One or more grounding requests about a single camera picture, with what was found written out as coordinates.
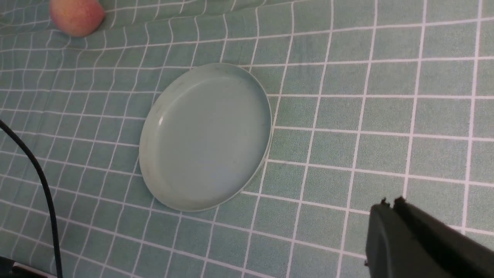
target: grid pattern tablecloth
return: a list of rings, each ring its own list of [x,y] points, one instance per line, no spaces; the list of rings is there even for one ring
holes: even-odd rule
[[[65,277],[368,277],[369,209],[404,195],[494,246],[494,1],[102,0],[69,38],[47,0],[0,3],[0,118],[39,158]],[[240,65],[269,158],[219,208],[157,202],[142,125],[176,77]],[[34,168],[0,133],[0,255],[54,272]]]

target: light blue plate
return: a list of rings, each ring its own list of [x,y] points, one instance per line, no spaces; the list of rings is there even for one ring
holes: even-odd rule
[[[269,100],[254,76],[230,64],[195,68],[166,88],[144,123],[144,182],[173,209],[217,206],[259,170],[271,130]]]

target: black cable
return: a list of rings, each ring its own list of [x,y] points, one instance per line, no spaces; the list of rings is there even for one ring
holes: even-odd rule
[[[0,120],[0,128],[7,133],[7,135],[16,142],[21,150],[28,156],[31,163],[34,165],[36,172],[41,180],[41,185],[43,187],[44,195],[46,197],[46,202],[48,203],[48,212],[50,213],[51,222],[51,235],[53,236],[53,249],[55,252],[55,265],[57,268],[58,278],[63,278],[62,275],[62,258],[60,256],[60,243],[58,240],[58,228],[57,228],[57,218],[55,215],[55,207],[53,206],[53,199],[51,198],[50,188],[48,187],[48,182],[44,176],[43,169],[37,161],[36,157],[33,155],[31,150],[22,142],[22,140],[17,136],[17,134],[12,131],[2,120]]]

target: black object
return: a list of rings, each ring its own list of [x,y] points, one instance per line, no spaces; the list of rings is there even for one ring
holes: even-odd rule
[[[494,278],[494,252],[402,197],[370,209],[366,254],[372,278]]]
[[[53,250],[55,253],[55,265],[57,269],[57,276],[63,278],[62,274],[62,258],[60,256],[60,243],[58,240],[58,227],[57,218],[55,215],[55,207],[53,206],[53,199],[51,198],[50,188],[48,187],[48,182],[44,176],[41,165],[38,163],[36,157],[33,155],[31,150],[24,144],[24,142],[17,136],[17,134],[12,131],[2,120],[0,120],[0,128],[5,131],[5,133],[16,142],[21,150],[28,156],[31,163],[34,165],[38,176],[40,177],[41,185],[43,187],[44,195],[46,197],[46,202],[48,203],[48,212],[50,213],[51,222],[51,235],[53,237]],[[15,273],[11,274],[11,277],[21,277]]]
[[[0,278],[47,278],[53,277],[13,260],[0,257]]]

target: apple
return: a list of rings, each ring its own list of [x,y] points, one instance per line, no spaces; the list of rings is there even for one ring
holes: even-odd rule
[[[50,17],[65,34],[85,37],[101,24],[105,10],[97,0],[50,0]]]

